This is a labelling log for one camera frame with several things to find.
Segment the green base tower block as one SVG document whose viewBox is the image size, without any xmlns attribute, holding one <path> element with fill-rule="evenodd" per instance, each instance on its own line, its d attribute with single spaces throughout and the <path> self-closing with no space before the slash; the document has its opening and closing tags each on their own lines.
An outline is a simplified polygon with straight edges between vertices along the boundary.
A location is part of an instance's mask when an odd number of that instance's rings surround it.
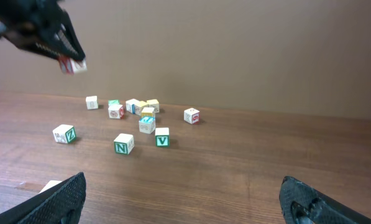
<svg viewBox="0 0 371 224">
<path fill-rule="evenodd" d="M 58 184 L 60 184 L 62 181 L 61 180 L 50 180 L 44 187 L 43 189 L 39 192 L 40 194 Z"/>
</svg>

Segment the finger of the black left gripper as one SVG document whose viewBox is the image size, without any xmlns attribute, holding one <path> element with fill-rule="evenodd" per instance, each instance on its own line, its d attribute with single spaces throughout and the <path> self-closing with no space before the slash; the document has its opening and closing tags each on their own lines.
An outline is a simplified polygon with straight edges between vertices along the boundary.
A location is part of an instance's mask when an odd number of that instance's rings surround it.
<svg viewBox="0 0 371 224">
<path fill-rule="evenodd" d="M 70 17 L 68 13 L 62 9 L 59 13 L 58 26 L 59 31 L 57 34 L 62 45 L 62 49 L 60 50 L 61 54 L 76 61 L 84 60 L 85 53 L 76 37 Z"/>
<path fill-rule="evenodd" d="M 41 55 L 44 57 L 58 60 L 61 57 L 68 57 L 74 60 L 80 59 L 80 44 L 79 42 L 53 42 L 52 45 L 47 45 L 44 42 L 37 40 L 21 40 L 20 49 Z"/>
</svg>

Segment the green V letter block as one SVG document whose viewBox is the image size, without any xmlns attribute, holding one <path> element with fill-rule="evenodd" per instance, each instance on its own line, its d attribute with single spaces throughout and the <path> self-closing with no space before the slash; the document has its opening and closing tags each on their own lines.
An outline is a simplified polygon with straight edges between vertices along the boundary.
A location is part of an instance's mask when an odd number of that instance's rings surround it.
<svg viewBox="0 0 371 224">
<path fill-rule="evenodd" d="M 169 128 L 156 128 L 155 129 L 155 144 L 157 147 L 168 147 L 170 145 Z"/>
</svg>

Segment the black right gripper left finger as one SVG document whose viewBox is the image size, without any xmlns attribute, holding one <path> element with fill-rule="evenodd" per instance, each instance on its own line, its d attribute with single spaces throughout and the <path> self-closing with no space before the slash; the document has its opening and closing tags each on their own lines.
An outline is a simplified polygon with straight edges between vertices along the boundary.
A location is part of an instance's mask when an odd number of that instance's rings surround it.
<svg viewBox="0 0 371 224">
<path fill-rule="evenodd" d="M 0 213 L 0 224 L 78 224 L 86 200 L 83 172 Z"/>
</svg>

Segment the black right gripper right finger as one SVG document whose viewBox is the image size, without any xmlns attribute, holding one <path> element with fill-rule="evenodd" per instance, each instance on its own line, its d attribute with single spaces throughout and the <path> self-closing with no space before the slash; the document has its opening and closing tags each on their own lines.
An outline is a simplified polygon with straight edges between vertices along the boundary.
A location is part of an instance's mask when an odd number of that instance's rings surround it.
<svg viewBox="0 0 371 224">
<path fill-rule="evenodd" d="M 292 176 L 284 177 L 279 201 L 287 224 L 371 224 L 370 218 Z"/>
</svg>

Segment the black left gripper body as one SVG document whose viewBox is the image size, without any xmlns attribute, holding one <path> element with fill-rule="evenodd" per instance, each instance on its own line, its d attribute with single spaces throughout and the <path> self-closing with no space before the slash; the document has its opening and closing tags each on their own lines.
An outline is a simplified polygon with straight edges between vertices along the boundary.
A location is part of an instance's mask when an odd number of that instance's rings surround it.
<svg viewBox="0 0 371 224">
<path fill-rule="evenodd" d="M 14 44 L 39 41 L 50 44 L 64 21 L 64 10 L 51 0 L 0 0 L 0 22 L 5 28 L 0 37 L 13 32 L 19 39 L 9 38 Z"/>
</svg>

